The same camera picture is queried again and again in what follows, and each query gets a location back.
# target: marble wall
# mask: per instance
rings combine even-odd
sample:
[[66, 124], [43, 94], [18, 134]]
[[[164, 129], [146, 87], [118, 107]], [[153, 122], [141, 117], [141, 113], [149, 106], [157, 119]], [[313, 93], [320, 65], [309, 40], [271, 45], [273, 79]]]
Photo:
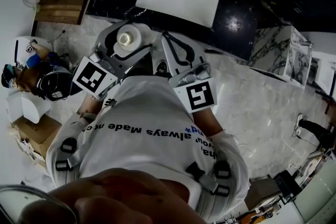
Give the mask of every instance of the marble wall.
[[302, 46], [305, 41], [292, 26], [260, 29], [247, 65], [304, 89], [312, 59], [312, 48]]

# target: person in black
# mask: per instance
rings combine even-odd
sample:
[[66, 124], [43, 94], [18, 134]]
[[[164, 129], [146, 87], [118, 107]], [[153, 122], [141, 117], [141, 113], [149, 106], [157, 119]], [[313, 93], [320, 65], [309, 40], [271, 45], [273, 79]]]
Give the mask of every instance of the person in black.
[[303, 118], [302, 114], [298, 115], [297, 127], [304, 128], [309, 132], [313, 133], [315, 137], [319, 140], [323, 148], [329, 149], [336, 148], [336, 134], [331, 133], [326, 128], [323, 128], [321, 125], [307, 121]]

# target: glass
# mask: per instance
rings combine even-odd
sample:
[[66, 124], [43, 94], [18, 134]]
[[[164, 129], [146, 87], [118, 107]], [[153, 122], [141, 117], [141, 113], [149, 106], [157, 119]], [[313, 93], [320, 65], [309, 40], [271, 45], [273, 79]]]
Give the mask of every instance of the glass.
[[39, 189], [23, 185], [0, 186], [0, 210], [13, 224], [77, 223], [70, 207]]

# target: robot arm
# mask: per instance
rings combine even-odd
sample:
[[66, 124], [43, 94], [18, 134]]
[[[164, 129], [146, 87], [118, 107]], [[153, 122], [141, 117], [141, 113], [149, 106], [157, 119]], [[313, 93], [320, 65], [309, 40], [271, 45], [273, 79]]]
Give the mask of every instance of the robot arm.
[[[114, 53], [118, 30], [129, 23], [118, 22], [98, 36], [92, 55], [84, 57], [74, 76], [74, 83], [99, 99], [124, 78], [125, 72], [151, 51], [152, 45], [142, 46], [126, 57]], [[217, 104], [215, 81], [210, 76], [210, 64], [205, 61], [203, 48], [192, 39], [178, 33], [164, 32], [162, 46], [172, 78], [169, 84], [189, 113]], [[176, 48], [186, 51], [178, 57]]]

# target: shoe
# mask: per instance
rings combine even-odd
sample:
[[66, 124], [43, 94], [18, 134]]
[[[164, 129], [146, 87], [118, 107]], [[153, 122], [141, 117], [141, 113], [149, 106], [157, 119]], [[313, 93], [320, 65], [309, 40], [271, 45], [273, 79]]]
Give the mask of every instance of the shoe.
[[333, 162], [336, 162], [336, 156], [332, 150], [330, 152], [330, 158], [332, 159]]
[[165, 61], [160, 62], [156, 69], [158, 73], [167, 73], [167, 70], [168, 70], [168, 65]]
[[296, 125], [295, 125], [295, 129], [297, 129], [299, 127], [299, 122], [303, 119], [303, 114], [300, 113], [298, 115], [298, 118], [296, 119]]

